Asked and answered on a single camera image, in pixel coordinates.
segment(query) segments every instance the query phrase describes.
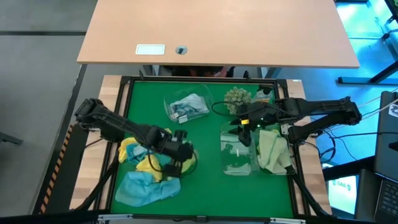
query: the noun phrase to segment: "green plant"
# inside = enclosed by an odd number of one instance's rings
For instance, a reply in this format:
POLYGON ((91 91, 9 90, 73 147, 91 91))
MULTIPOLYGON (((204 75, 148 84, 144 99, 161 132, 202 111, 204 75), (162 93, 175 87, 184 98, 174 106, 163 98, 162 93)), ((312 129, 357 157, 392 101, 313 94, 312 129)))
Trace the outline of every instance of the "green plant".
POLYGON ((244 103, 250 103, 251 93, 244 90, 243 88, 234 87, 232 90, 228 91, 225 94, 224 101, 234 103, 225 103, 225 106, 228 108, 230 114, 236 114, 236 105, 239 106, 244 103))

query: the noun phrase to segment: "orange and black tape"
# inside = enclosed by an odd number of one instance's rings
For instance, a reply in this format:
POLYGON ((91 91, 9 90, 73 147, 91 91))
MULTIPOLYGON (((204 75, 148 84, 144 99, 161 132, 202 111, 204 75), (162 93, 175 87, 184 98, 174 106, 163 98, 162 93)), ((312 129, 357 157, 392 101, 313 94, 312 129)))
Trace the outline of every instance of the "orange and black tape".
POLYGON ((57 175, 58 175, 58 172, 60 171, 61 164, 62 164, 62 159, 63 159, 63 157, 65 155, 65 151, 67 150, 70 134, 72 133, 72 128, 73 128, 73 125, 69 125, 67 135, 65 136, 65 140, 63 140, 63 144, 62 144, 62 148, 61 148, 61 151, 60 151, 60 155, 59 155, 59 157, 57 159, 57 163, 56 163, 56 165, 54 167, 54 171, 53 171, 53 173, 51 175, 49 186, 47 187, 47 190, 45 191, 43 204, 40 206, 39 214, 44 214, 45 213, 45 208, 49 204, 51 192, 52 192, 52 189, 54 188, 55 181, 57 180, 57 175))

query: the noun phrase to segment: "wooden desk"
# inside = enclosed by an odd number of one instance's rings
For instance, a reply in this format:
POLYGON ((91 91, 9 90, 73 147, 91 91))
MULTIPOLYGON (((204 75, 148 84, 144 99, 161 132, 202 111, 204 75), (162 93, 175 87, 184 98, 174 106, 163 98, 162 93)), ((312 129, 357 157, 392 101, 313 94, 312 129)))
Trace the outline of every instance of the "wooden desk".
POLYGON ((77 61, 359 67, 332 0, 99 0, 77 61), (137 44, 165 53, 136 55, 137 44))
MULTIPOLYGON (((116 98, 119 91, 119 83, 121 76, 105 76, 101 91, 99 93, 99 99, 103 101, 105 106, 110 110, 114 109, 116 98)), ((303 85, 300 80, 288 80, 288 90, 290 97, 301 97, 304 98, 303 85)), ((127 95, 127 91, 124 91, 123 97, 127 95)), ((124 108, 124 102, 122 100, 121 111, 124 108)), ((309 118, 305 118, 299 121, 300 124, 305 124, 310 122, 309 118)), ((99 139, 99 132, 90 133, 88 136, 87 143, 91 143, 99 139)), ((314 139, 308 139, 308 142, 315 143, 314 139)), ((80 171, 78 174, 78 179, 75 186, 75 191, 73 193, 72 202, 70 208, 76 208, 79 206, 84 198, 93 190, 94 186, 98 182, 98 177, 100 176, 100 170, 103 163, 104 151, 106 147, 106 141, 100 141, 97 144, 88 147, 83 155, 83 160, 81 162, 80 171)), ((312 146, 301 146, 300 155, 302 160, 303 173, 305 177, 305 183, 311 191, 314 198, 322 206, 322 208, 331 213, 331 208, 328 201, 328 195, 326 192, 325 182, 323 180, 322 168, 320 165, 318 151, 312 146)), ((104 208, 105 200, 107 196, 107 188, 105 187, 103 191, 103 196, 101 200, 100 208, 104 208)), ((298 211, 303 213, 303 206, 301 200, 301 194, 298 188, 295 189, 296 198, 298 202, 298 211)))

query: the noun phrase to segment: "wooden table frame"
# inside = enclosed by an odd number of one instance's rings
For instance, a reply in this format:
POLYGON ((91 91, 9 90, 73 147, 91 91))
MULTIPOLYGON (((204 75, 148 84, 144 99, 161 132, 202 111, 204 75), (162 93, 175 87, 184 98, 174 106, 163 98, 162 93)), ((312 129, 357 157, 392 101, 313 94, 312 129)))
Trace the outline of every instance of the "wooden table frame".
MULTIPOLYGON (((124 111, 125 102, 127 102, 127 96, 131 95, 131 93, 129 93, 128 85, 125 85, 123 89, 119 89, 121 81, 126 82, 126 79, 122 79, 123 78, 121 76, 105 76, 101 91, 99 93, 99 99, 101 99, 104 105, 106 105, 110 110, 115 109, 115 102, 118 95, 119 97, 121 97, 121 103, 120 105, 118 105, 120 106, 120 115, 123 115, 122 111, 124 111)), ((287 89, 290 97, 305 98, 301 80, 287 80, 285 84, 288 87, 287 89)), ((280 97, 282 98, 284 96, 282 88, 279 88, 279 93, 280 97)), ((299 121, 297 124, 304 125, 309 122, 310 119, 309 117, 307 117, 299 121)), ((98 132, 89 133, 87 143, 93 142, 98 138, 98 132)), ((308 138, 307 141, 315 144, 314 138, 308 138)), ((83 160, 81 162, 81 167, 78 174, 78 179, 76 182, 70 208, 75 208, 76 206, 81 204, 84 198, 91 192, 92 188, 97 184, 101 172, 103 172, 104 170, 104 155, 108 153, 112 157, 115 150, 116 144, 112 144, 110 146, 105 141, 101 141, 86 149, 83 160)), ((315 200, 322 206, 322 208, 326 212, 331 213, 317 149, 308 145, 300 146, 300 157, 307 188, 312 193, 315 200)), ((110 203, 110 201, 107 200, 107 198, 109 197, 108 189, 109 181, 102 191, 101 203, 97 202, 97 204, 95 204, 95 207, 92 208, 102 209, 107 207, 107 204, 110 203)), ((308 208, 308 205, 305 206, 303 204, 302 195, 297 186, 295 186, 295 195, 295 200, 297 201, 298 208, 297 212, 298 214, 304 214, 306 211, 306 207, 308 208)))

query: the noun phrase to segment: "white label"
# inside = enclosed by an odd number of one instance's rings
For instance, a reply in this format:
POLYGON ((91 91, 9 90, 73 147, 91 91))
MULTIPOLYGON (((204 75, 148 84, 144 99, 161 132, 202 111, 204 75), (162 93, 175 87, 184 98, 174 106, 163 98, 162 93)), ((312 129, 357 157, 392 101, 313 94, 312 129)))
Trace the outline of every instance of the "white label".
POLYGON ((164 44, 138 44, 137 55, 163 55, 166 46, 164 44))
POLYGON ((178 113, 174 113, 174 114, 172 114, 172 115, 171 115, 171 117, 172 117, 172 119, 176 119, 176 118, 178 118, 178 113))
POLYGON ((388 108, 388 114, 398 118, 398 105, 391 104, 388 108))
POLYGON ((187 115, 181 116, 181 117, 178 118, 178 121, 179 121, 180 124, 182 124, 184 122, 187 122, 188 121, 188 116, 187 115))

